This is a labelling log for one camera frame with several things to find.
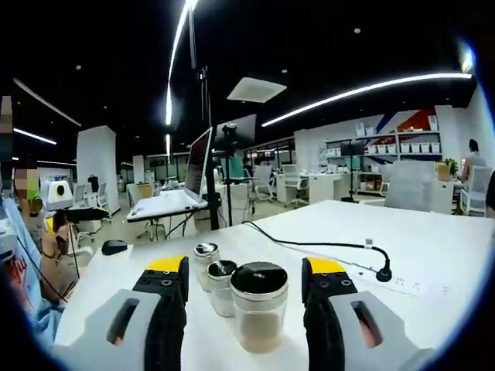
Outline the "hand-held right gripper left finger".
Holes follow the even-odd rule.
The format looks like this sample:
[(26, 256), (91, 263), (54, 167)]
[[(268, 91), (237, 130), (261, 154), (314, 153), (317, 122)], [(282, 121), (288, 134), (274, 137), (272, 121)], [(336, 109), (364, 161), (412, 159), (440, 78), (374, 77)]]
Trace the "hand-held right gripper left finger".
[(179, 370), (186, 303), (187, 256), (154, 260), (132, 289), (121, 289), (85, 321), (54, 357), (68, 370)]

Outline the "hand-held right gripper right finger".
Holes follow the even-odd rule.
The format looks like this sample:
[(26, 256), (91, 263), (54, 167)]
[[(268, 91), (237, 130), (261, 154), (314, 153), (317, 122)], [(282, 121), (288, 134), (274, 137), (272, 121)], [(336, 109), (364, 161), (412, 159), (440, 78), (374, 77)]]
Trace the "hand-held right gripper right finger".
[(420, 370), (420, 349), (403, 320), (369, 291), (358, 291), (334, 260), (302, 260), (303, 324), (311, 370)]

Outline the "person's left hand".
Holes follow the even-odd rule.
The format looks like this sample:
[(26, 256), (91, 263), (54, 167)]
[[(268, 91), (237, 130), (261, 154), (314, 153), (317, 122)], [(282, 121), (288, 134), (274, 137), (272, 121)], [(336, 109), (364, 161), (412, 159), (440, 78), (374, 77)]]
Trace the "person's left hand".
[(50, 258), (66, 255), (70, 245), (70, 223), (65, 212), (59, 210), (54, 214), (54, 219), (58, 226), (56, 235), (53, 236), (46, 232), (42, 238), (43, 254)]

